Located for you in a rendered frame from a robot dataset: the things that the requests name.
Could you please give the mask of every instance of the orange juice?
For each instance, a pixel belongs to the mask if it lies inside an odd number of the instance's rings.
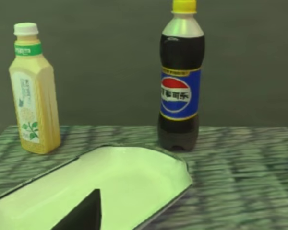
[[[9,68],[22,147],[47,154],[60,145],[53,67],[42,53],[35,23],[14,26],[16,58]]]

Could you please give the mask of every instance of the white tray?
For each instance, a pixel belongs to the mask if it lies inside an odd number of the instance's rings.
[[[186,163],[163,152],[100,147],[0,197],[0,230],[50,230],[96,188],[101,230],[141,229],[191,184]]]

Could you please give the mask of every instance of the bottle label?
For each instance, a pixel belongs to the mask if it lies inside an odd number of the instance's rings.
[[[169,120],[182,121],[196,116],[198,110],[200,69],[162,69],[161,114]]]
[[[13,73],[11,79],[20,135],[27,141],[39,143],[39,127],[32,79],[23,72]]]
[[[35,44],[29,46],[14,45],[15,53],[18,56],[34,56],[42,54],[42,44]]]

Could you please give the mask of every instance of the tabletop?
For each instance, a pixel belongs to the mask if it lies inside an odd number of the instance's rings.
[[[0,194],[109,142],[157,145],[153,126],[61,126],[62,146],[28,154],[16,126],[0,135]],[[288,230],[288,128],[200,127],[196,148],[177,153],[194,185],[149,230]]]

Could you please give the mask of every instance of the pepsi logo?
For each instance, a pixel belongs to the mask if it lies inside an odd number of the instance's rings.
[[[191,89],[184,81],[164,77],[161,82],[161,103],[165,110],[179,113],[184,110],[191,100]]]

